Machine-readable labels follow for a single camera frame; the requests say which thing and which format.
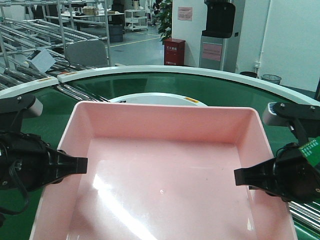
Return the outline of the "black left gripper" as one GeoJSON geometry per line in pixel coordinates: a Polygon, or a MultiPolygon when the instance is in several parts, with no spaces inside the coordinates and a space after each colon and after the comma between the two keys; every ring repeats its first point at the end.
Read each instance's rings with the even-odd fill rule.
{"type": "Polygon", "coordinates": [[[48,184],[60,183],[65,177],[86,174],[87,157],[76,157],[53,150],[38,135],[10,131],[0,133],[0,189],[17,187],[14,170],[28,192],[48,184]]]}

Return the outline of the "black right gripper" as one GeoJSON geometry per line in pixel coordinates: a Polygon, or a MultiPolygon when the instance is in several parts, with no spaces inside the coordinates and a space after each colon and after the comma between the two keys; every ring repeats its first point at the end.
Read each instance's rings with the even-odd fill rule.
{"type": "Polygon", "coordinates": [[[288,143],[276,152],[276,157],[233,172],[236,186],[264,190],[284,202],[320,199],[320,174],[303,157],[298,143],[288,143]]]}

